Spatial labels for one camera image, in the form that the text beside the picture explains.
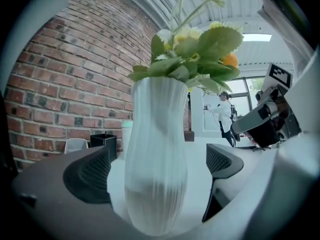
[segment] window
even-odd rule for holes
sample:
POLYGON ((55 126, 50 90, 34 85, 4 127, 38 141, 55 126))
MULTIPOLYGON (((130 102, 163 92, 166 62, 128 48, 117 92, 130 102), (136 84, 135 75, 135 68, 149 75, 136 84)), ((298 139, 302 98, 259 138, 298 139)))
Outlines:
POLYGON ((246 85, 243 79, 227 81, 226 84, 230 87, 233 94, 246 93, 246 85))
POLYGON ((248 96, 234 97, 229 101, 234 105, 238 116, 244 116, 250 112, 248 96))
POLYGON ((261 90, 264 80, 265 80, 264 77, 246 79, 246 83, 249 89, 252 109, 254 109, 258 104, 258 101, 256 99, 256 93, 261 90))

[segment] person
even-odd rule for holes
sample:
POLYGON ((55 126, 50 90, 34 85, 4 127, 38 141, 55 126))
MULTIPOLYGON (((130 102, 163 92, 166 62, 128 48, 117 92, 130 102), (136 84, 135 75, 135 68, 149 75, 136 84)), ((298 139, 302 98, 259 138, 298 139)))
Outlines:
POLYGON ((220 104, 215 107, 208 107, 205 106, 204 110, 207 110, 211 112, 212 114, 219 114, 219 124, 220 124, 220 130, 221 130, 221 136, 222 138, 225 138, 233 147, 233 140, 231 136, 231 125, 232 125, 232 109, 231 109, 231 103, 229 102, 230 95, 223 91, 220 95, 220 104))

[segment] ribbed vase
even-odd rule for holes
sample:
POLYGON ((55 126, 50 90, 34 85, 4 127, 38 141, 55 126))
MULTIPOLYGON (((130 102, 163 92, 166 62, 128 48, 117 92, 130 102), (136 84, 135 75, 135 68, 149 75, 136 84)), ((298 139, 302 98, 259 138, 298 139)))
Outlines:
POLYGON ((132 224, 150 236, 170 231, 187 189, 183 117, 188 89, 174 78, 133 86, 133 126, 125 159, 125 199, 132 224))

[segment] ceiling light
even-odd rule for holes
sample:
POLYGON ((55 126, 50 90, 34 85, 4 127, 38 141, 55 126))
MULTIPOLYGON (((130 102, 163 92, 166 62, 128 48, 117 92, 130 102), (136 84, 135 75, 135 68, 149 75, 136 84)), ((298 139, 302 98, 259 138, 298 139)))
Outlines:
POLYGON ((261 41, 261 42, 270 42, 271 34, 243 34, 243 41, 261 41))

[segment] black trash bin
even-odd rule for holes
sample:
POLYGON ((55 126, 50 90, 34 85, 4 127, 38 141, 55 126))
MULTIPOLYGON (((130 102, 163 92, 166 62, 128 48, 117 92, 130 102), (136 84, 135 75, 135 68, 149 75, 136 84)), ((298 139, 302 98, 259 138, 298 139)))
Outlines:
POLYGON ((110 162, 117 159, 117 136, 109 135, 107 133, 90 135, 90 147, 109 147, 110 162))

